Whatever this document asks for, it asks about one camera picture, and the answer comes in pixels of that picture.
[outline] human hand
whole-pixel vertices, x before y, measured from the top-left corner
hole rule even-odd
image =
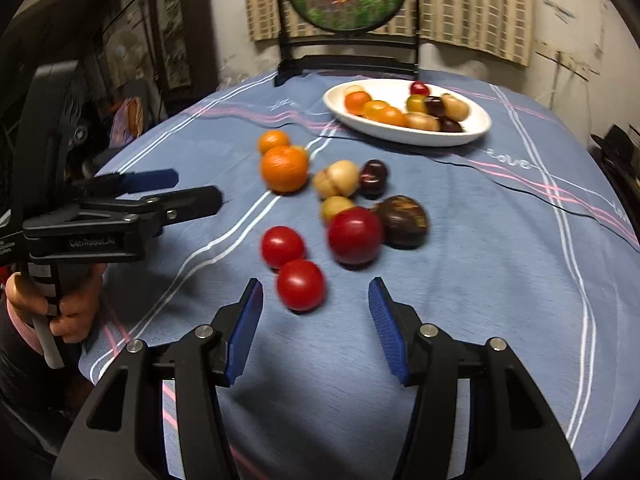
[[[98,311],[102,275],[106,268],[106,264],[93,264],[80,287],[60,300],[58,316],[49,323],[54,336],[62,336],[65,343],[78,343],[89,335]],[[20,272],[9,278],[5,291],[9,308],[23,322],[30,324],[33,314],[47,313],[46,298],[33,280]]]

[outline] bowl of fruit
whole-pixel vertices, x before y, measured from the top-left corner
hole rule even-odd
[[[348,82],[329,89],[322,100],[354,130],[415,146],[459,146],[491,127],[491,117],[476,102],[421,81]]]

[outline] dark purple fruit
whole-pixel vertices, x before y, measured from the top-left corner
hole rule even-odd
[[[462,132],[464,132],[462,126],[460,126],[460,123],[452,121],[448,117],[440,118],[440,131],[447,134],[461,134]]]
[[[371,209],[382,222],[385,244],[413,249],[424,243],[429,231],[427,213],[413,198],[390,196]]]
[[[439,97],[427,97],[424,100],[424,105],[427,108],[427,113],[434,117],[444,117],[447,112],[444,102]]]
[[[360,194],[366,198],[376,199],[385,192],[389,170],[381,160],[368,160],[360,170]]]

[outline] beige curtain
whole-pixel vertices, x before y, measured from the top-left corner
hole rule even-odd
[[[245,0],[254,41],[276,38],[280,30],[276,0]],[[322,35],[302,20],[285,0],[293,37]],[[375,32],[413,35],[415,0],[405,0],[395,18]],[[532,52],[533,0],[421,0],[421,31],[425,40],[449,43],[528,66]]]

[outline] red fruit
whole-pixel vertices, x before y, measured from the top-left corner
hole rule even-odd
[[[420,95],[429,97],[429,95],[431,94],[431,91],[429,90],[429,87],[425,85],[422,81],[414,81],[411,84],[411,88],[409,88],[409,94],[411,95],[420,94]]]
[[[326,294],[324,275],[309,260],[293,260],[284,265],[278,273],[276,288],[282,303],[297,312],[315,308]]]
[[[380,253],[382,224],[368,209],[353,207],[334,217],[327,238],[338,262],[349,266],[368,264]]]
[[[304,258],[305,243],[293,229],[276,226],[262,236],[260,252],[268,266],[279,269],[286,263]]]

